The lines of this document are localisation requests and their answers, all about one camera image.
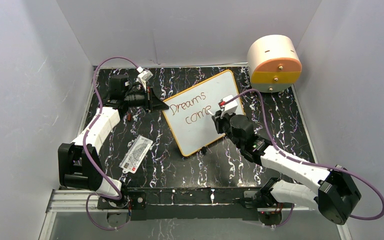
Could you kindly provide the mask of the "yellow framed whiteboard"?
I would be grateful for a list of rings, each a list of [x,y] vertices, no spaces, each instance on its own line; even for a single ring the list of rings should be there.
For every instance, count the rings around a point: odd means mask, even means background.
[[[163,115],[182,156],[188,157],[224,136],[216,132],[207,110],[216,113],[224,97],[238,94],[234,73],[225,70],[164,101],[169,109]]]

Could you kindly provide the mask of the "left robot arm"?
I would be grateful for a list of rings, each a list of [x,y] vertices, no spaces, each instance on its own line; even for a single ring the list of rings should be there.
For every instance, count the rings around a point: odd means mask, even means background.
[[[70,143],[57,150],[60,185],[71,189],[90,190],[109,199],[117,208],[129,203],[123,184],[108,177],[99,158],[100,149],[109,133],[121,121],[129,108],[141,107],[147,112],[168,110],[169,106],[154,93],[152,87],[136,82],[130,84],[126,75],[109,79],[107,96],[99,104],[87,127]]]

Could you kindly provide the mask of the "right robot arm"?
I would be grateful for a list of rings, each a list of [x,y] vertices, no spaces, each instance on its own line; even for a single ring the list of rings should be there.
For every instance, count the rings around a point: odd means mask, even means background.
[[[327,220],[344,225],[362,195],[345,168],[324,169],[292,155],[276,150],[272,143],[255,133],[245,115],[222,113],[212,115],[216,132],[225,134],[249,162],[282,173],[294,180],[290,183],[272,177],[254,195],[246,193],[242,204],[247,208],[275,207],[295,204],[319,211]]]

